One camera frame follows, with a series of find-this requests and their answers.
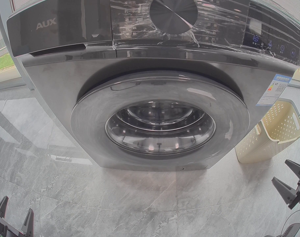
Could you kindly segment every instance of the gray washing machine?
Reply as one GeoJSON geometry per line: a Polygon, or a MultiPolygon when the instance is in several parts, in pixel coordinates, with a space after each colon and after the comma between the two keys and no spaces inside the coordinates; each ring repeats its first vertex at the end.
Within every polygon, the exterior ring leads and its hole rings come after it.
{"type": "Polygon", "coordinates": [[[251,0],[43,0],[11,49],[101,167],[208,169],[300,66],[300,26],[251,0]]]}

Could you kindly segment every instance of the cable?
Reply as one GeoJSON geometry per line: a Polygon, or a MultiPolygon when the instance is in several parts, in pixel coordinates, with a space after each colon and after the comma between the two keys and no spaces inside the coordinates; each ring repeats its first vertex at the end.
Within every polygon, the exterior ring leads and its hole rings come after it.
{"type": "Polygon", "coordinates": [[[297,211],[294,211],[294,212],[287,218],[287,220],[285,221],[285,223],[284,223],[284,225],[283,225],[283,227],[282,227],[281,235],[282,235],[283,229],[284,229],[285,224],[287,223],[288,219],[289,219],[295,212],[298,212],[298,211],[300,211],[300,209],[297,210],[297,211]]]}

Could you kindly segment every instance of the qr code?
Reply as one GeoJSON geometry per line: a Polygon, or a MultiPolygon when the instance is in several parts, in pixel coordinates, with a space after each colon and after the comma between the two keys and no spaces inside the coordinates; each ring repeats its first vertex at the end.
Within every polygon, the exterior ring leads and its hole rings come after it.
{"type": "Polygon", "coordinates": [[[275,90],[275,92],[283,92],[285,88],[286,88],[286,84],[280,83],[278,88],[275,90]]]}

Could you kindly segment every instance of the plastic wrap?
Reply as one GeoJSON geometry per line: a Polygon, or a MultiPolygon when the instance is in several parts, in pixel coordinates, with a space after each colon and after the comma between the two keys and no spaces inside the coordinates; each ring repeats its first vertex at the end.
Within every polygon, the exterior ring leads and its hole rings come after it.
{"type": "Polygon", "coordinates": [[[300,66],[300,25],[270,0],[194,0],[197,21],[181,34],[165,33],[153,24],[152,1],[110,0],[115,48],[138,40],[148,45],[207,45],[267,54],[300,66]]]}

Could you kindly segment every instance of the energy label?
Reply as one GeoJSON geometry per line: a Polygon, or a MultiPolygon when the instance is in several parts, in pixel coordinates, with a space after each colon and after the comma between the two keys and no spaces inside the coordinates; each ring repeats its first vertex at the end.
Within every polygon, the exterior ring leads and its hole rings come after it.
{"type": "Polygon", "coordinates": [[[282,92],[285,90],[291,79],[292,77],[276,74],[269,87],[267,88],[267,90],[262,95],[262,97],[256,105],[273,105],[275,101],[279,98],[279,96],[282,94],[282,92]]]}

